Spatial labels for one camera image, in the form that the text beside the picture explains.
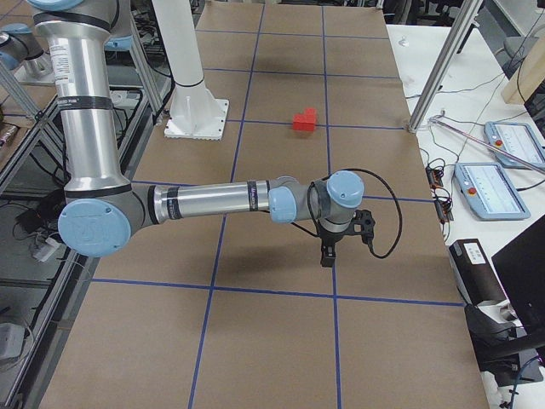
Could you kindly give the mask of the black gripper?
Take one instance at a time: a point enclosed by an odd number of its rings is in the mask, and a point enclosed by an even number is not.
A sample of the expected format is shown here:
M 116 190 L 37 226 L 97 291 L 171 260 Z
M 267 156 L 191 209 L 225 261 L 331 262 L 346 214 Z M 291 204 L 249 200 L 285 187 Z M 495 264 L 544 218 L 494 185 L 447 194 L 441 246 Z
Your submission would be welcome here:
M 323 268 L 333 268 L 336 263 L 335 245 L 345 235 L 353 232 L 351 222 L 333 223 L 327 219 L 318 220 L 318 236 L 321 240 L 321 258 L 320 265 Z

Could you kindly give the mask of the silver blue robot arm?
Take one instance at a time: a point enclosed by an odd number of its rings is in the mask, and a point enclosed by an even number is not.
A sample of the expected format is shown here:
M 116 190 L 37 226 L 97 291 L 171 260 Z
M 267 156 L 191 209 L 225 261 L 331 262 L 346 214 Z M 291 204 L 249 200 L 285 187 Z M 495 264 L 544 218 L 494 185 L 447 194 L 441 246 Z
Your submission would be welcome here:
M 371 240 L 374 223 L 360 208 L 364 184 L 341 170 L 309 185 L 283 176 L 193 187 L 133 186 L 121 171 L 106 69 L 109 40 L 131 41 L 127 1 L 34 1 L 37 32 L 49 43 L 57 105 L 71 178 L 58 219 L 64 243 L 103 257 L 142 228 L 168 220 L 266 211 L 276 223 L 310 220 L 321 241 L 321 264 L 333 265 L 347 235 Z

